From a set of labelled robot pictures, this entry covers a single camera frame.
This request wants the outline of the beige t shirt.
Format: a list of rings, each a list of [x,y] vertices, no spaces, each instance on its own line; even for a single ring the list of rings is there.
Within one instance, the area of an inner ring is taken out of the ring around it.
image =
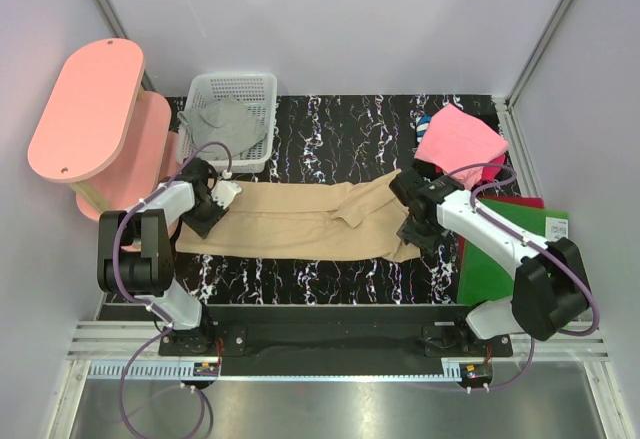
[[[242,192],[205,238],[184,225],[180,253],[258,259],[402,263],[420,256],[397,231],[408,212],[389,185],[392,171],[352,184],[240,181]]]

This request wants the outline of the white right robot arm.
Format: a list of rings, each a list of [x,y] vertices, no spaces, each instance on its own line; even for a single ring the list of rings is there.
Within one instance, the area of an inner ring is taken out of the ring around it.
[[[526,334],[546,341],[556,334],[591,335],[599,313],[579,248],[567,238],[549,241],[516,226],[456,182],[390,186],[408,217],[398,235],[423,249],[445,231],[478,247],[507,273],[513,291],[471,307],[454,330],[454,343],[476,355],[497,336]]]

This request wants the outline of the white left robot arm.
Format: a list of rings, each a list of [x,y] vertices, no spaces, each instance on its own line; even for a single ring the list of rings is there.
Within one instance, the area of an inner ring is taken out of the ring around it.
[[[175,278],[172,225],[188,226],[205,239],[229,211],[242,188],[211,165],[194,159],[126,210],[111,210],[98,221],[97,281],[144,306],[196,355],[215,345],[216,331],[204,306]]]

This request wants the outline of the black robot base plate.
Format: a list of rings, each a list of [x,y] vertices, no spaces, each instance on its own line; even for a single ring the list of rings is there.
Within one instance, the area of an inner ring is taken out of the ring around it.
[[[510,338],[482,341],[456,305],[210,305],[221,375],[248,380],[454,378],[445,359],[501,359]]]

